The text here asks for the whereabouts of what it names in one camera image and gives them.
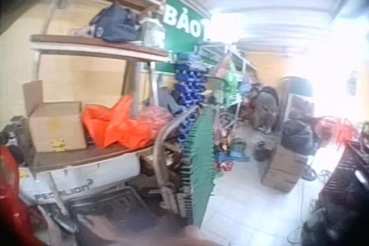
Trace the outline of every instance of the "person's hand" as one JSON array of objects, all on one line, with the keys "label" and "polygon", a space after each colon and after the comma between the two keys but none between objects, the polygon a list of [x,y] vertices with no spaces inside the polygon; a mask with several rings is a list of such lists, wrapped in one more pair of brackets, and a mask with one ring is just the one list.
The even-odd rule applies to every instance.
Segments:
[{"label": "person's hand", "polygon": [[78,220],[102,239],[119,241],[121,237],[117,228],[106,217],[79,214]]}]

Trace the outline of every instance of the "red plastic bag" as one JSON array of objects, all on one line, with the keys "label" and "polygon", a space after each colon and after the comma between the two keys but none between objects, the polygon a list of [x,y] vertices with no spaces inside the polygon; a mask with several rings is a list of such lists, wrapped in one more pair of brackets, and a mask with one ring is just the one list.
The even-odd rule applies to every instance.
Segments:
[{"label": "red plastic bag", "polygon": [[130,118],[132,96],[122,97],[112,108],[101,105],[86,105],[83,112],[85,124],[98,148],[120,143],[127,148],[139,148],[156,138],[160,129],[172,119],[162,107],[143,109],[136,120]]}]

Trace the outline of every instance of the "cardboard box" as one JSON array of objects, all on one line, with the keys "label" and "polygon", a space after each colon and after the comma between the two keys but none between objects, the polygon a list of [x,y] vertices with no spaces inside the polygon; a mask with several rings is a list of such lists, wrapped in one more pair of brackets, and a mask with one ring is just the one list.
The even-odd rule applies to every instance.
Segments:
[{"label": "cardboard box", "polygon": [[290,192],[296,185],[300,176],[287,174],[283,171],[269,167],[261,183],[284,192]]},{"label": "cardboard box", "polygon": [[270,159],[270,167],[288,173],[302,176],[308,157],[286,149],[279,144]]},{"label": "cardboard box", "polygon": [[37,152],[86,148],[80,102],[44,103],[42,81],[23,85],[29,130]]}]

